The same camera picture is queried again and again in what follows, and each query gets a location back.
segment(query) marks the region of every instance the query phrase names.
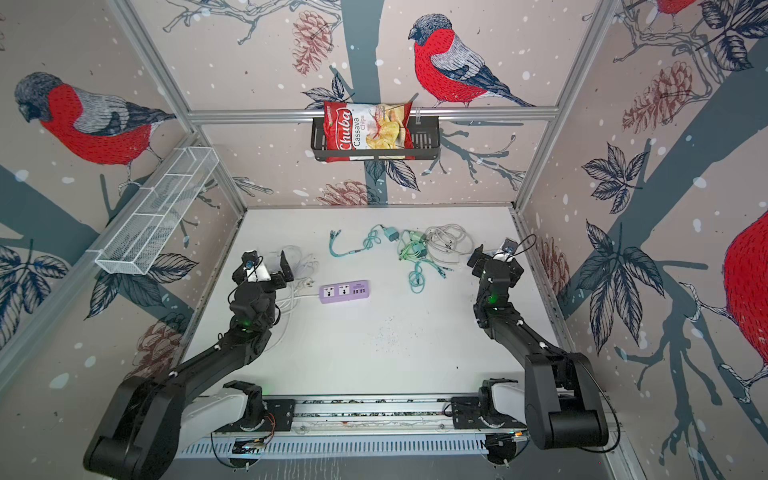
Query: power strip socket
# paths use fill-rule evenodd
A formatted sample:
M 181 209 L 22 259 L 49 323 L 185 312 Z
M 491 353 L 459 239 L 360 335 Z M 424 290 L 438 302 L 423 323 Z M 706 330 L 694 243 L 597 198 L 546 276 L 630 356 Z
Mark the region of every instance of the power strip socket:
M 356 282 L 323 285 L 320 287 L 319 294 L 321 303 L 336 303 L 368 298 L 371 289 L 368 280 L 358 280 Z

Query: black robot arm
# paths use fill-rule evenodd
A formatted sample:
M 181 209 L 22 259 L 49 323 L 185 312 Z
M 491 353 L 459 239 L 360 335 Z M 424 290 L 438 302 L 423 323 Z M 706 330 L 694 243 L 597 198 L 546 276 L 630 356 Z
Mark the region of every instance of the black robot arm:
M 474 305 L 478 326 L 525 368 L 525 421 L 540 449 L 602 446 L 608 429 L 586 356 L 552 345 L 523 320 L 508 289 L 524 270 L 517 260 L 493 260 L 475 250 L 468 262 L 480 277 Z M 572 391 L 559 392 L 558 389 Z
M 293 280 L 281 256 L 280 272 L 259 280 L 256 252 L 243 254 L 233 274 L 237 283 L 230 329 L 215 345 L 151 378 L 124 380 L 107 407 L 83 464 L 87 470 L 117 480 L 155 480 L 178 450 L 181 416 L 202 392 L 227 374 L 254 361 L 269 342 L 275 317 L 275 291 Z M 257 387 L 260 406 L 260 388 Z

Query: white wire basket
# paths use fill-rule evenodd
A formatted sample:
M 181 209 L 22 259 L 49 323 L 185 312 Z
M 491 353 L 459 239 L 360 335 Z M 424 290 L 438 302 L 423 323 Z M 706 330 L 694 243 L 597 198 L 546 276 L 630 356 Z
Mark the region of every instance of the white wire basket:
M 107 273 L 146 275 L 181 218 L 219 163 L 213 148 L 177 150 L 168 172 L 150 190 L 96 259 Z

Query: white dot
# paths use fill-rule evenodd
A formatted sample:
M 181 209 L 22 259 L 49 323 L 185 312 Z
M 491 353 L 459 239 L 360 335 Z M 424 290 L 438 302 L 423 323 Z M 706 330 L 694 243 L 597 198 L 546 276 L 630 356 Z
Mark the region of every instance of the white dot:
M 64 386 L 67 385 L 67 382 L 69 382 L 69 374 L 62 373 L 61 375 L 51 380 L 48 386 L 52 389 L 63 389 Z

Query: chips bag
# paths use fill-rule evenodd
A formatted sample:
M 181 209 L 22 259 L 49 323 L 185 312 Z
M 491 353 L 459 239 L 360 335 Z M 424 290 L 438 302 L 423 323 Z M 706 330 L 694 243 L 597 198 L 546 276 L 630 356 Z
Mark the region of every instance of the chips bag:
M 325 102 L 325 133 L 328 150 L 390 150 L 413 148 L 406 125 L 411 104 L 346 104 Z M 402 155 L 381 157 L 395 160 Z M 330 157 L 326 161 L 371 160 L 373 157 Z

